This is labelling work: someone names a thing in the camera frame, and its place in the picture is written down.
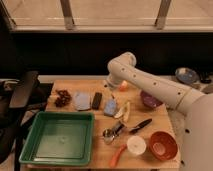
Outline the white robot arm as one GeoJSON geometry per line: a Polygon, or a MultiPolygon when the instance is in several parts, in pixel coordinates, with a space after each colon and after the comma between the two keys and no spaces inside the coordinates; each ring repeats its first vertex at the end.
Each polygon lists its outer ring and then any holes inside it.
{"type": "Polygon", "coordinates": [[[107,85],[115,89],[123,80],[128,81],[185,114],[180,171],[213,171],[213,93],[146,73],[135,65],[131,52],[111,59],[107,85]]]}

